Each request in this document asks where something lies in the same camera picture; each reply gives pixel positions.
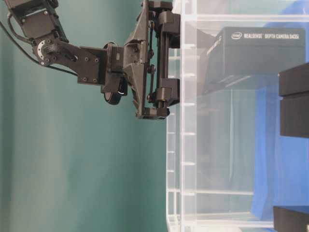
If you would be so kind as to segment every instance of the cable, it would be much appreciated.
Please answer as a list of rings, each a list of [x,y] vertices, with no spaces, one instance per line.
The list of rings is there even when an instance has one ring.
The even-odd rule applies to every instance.
[[[13,35],[14,35],[17,39],[21,40],[22,42],[31,44],[31,41],[30,41],[29,39],[27,39],[27,38],[25,38],[25,37],[22,37],[22,36],[20,36],[19,34],[17,34],[17,33],[15,32],[15,30],[14,30],[14,28],[13,28],[13,25],[12,25],[12,23],[11,23],[11,18],[12,18],[12,14],[9,13],[9,14],[8,14],[8,25],[9,25],[10,30],[11,30],[11,32],[13,33]]]
[[[32,62],[38,64],[41,66],[41,64],[36,61],[34,58],[32,58],[17,42],[16,40],[14,40],[14,38],[9,34],[8,30],[5,28],[5,26],[2,24],[2,22],[0,21],[0,27],[2,28],[2,30],[4,31],[4,33],[7,35],[7,37],[11,40],[12,43],[15,44],[15,46],[28,58],[30,59]],[[57,68],[57,67],[54,67],[54,66],[45,66],[46,68],[49,68],[49,69],[53,69],[53,70],[57,70],[57,71],[61,71],[61,72],[64,72],[64,73],[68,73],[68,74],[71,74],[71,75],[74,75],[74,76],[78,76],[76,73],[73,73],[73,72],[70,72],[70,71],[67,71],[65,69],[60,69],[60,68]]]

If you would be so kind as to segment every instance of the robotic arm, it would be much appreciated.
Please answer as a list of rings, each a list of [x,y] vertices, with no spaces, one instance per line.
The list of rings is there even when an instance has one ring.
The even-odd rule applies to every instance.
[[[111,42],[104,48],[92,48],[69,44],[55,11],[58,0],[4,1],[9,9],[8,24],[12,34],[32,46],[36,63],[74,74],[80,84],[100,85],[106,102],[112,105],[117,105],[121,97],[127,95],[129,85],[137,108],[136,116],[140,119],[165,119],[169,116],[168,107],[179,103],[180,81],[168,78],[169,49],[180,48],[181,17],[171,12],[171,3],[143,0],[136,28],[123,47]],[[14,31],[12,17],[25,37]],[[0,26],[12,39],[1,22]],[[151,64],[153,32],[158,47],[155,91],[156,68]],[[53,67],[53,64],[68,67],[74,73]],[[146,96],[147,74],[151,76],[151,90]],[[154,107],[146,108],[146,100]]]

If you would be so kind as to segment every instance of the blue fabric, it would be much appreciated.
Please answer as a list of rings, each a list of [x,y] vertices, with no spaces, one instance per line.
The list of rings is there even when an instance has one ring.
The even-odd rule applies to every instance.
[[[296,1],[282,14],[309,14],[309,1]],[[266,27],[304,28],[309,39],[309,23],[269,23]],[[256,91],[252,213],[260,220],[273,220],[274,205],[309,205],[309,140],[280,136],[278,89],[269,86]]]

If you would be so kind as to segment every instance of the green curtain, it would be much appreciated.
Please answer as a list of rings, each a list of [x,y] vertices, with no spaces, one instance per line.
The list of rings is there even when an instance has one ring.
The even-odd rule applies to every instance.
[[[139,11],[140,0],[57,10],[70,42],[92,47],[124,44]],[[131,94],[110,106],[99,87],[29,62],[2,32],[0,56],[0,231],[167,231],[165,122],[137,120]]]

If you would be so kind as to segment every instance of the clear acrylic box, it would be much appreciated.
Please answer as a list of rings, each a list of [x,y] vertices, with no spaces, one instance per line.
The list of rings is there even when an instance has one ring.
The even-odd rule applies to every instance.
[[[169,231],[273,232],[273,206],[309,205],[308,139],[280,136],[278,94],[278,73],[309,58],[309,0],[175,0],[174,12],[182,40],[169,75],[181,79],[181,104],[167,122]],[[220,32],[235,27],[265,30],[275,45],[227,49]]]

